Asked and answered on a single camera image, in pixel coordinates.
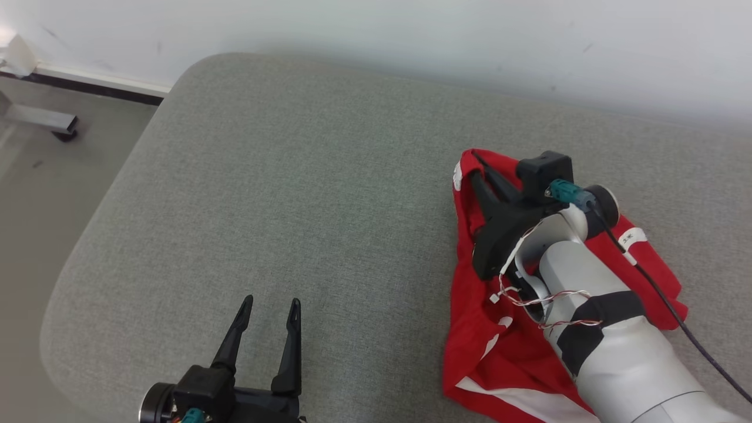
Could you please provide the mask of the grey metal furniture foot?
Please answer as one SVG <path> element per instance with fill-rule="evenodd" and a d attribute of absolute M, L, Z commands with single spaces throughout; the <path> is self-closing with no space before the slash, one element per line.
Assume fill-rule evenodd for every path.
<path fill-rule="evenodd" d="M 20 105 L 11 101 L 2 91 L 0 91 L 0 120 L 46 129 L 64 143 L 78 136 L 79 119 L 76 115 Z"/>

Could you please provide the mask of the white box-shaped object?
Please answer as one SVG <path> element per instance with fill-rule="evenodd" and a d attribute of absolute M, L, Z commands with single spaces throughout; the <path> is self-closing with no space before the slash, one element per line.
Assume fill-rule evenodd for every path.
<path fill-rule="evenodd" d="M 32 74 L 38 60 L 21 35 L 16 32 L 0 32 L 0 72 L 19 77 Z"/>

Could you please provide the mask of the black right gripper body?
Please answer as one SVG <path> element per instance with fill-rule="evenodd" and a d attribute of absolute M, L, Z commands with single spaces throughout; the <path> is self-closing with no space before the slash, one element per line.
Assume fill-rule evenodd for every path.
<path fill-rule="evenodd" d="M 565 208 L 562 203 L 530 206 L 499 200 L 481 200 L 479 204 L 485 224 L 476 233 L 472 265 L 481 280 L 489 280 L 502 270 L 528 230 Z"/>

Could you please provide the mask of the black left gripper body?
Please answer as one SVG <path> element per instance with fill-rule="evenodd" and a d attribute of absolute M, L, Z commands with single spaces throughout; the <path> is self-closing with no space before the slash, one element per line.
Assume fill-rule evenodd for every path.
<path fill-rule="evenodd" d="M 296 395 L 277 395 L 251 388 L 234 389 L 231 423 L 308 423 Z"/>

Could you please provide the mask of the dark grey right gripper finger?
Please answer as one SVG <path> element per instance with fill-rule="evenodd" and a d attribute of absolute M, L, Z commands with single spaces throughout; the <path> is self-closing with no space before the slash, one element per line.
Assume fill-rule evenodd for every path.
<path fill-rule="evenodd" d="M 504 197 L 499 197 L 499 188 L 504 177 L 494 169 L 473 171 L 470 174 L 472 189 L 475 193 L 479 209 L 486 223 L 491 222 L 498 214 Z"/>
<path fill-rule="evenodd" d="M 523 199 L 521 191 L 496 169 L 483 165 L 483 171 L 482 204 L 517 204 Z"/>

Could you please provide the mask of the white wall baseboard strip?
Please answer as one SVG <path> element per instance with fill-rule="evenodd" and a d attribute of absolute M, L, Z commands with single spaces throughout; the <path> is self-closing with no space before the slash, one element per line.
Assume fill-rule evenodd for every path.
<path fill-rule="evenodd" d="M 55 65 L 40 64 L 29 75 L 29 81 L 69 89 L 78 93 L 103 96 L 158 106 L 166 98 L 172 87 L 145 83 L 126 78 L 98 75 L 83 70 L 71 70 Z"/>

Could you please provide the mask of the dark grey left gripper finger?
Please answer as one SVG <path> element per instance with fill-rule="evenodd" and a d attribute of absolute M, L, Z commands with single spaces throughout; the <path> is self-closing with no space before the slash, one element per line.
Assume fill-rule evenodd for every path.
<path fill-rule="evenodd" d="M 279 396 L 299 396 L 303 390 L 303 337 L 301 336 L 301 303 L 292 300 L 286 321 L 287 340 L 271 391 Z"/>
<path fill-rule="evenodd" d="M 251 311 L 253 308 L 253 296 L 247 295 L 233 322 L 231 322 L 228 332 L 226 333 L 220 348 L 215 354 L 210 368 L 224 369 L 228 372 L 236 372 L 236 359 L 241 345 L 242 335 L 248 327 Z"/>

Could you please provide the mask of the red garment with white trim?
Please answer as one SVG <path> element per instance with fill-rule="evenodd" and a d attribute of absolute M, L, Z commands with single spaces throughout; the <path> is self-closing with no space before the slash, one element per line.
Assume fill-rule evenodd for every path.
<path fill-rule="evenodd" d="M 487 164 L 522 190 L 515 172 L 518 162 L 488 150 L 471 149 L 462 153 L 455 166 L 458 263 L 444 353 L 444 394 L 505 423 L 600 423 L 532 319 L 505 299 L 491 302 L 491 294 L 499 287 L 497 278 L 481 280 L 472 265 L 476 233 L 485 220 L 470 174 Z M 632 227 L 636 226 L 620 214 L 613 233 L 619 238 Z M 604 233 L 585 244 L 637 292 L 649 320 L 664 335 L 687 317 L 687 306 L 677 299 L 680 282 L 649 241 L 629 249 L 647 276 L 629 265 Z"/>

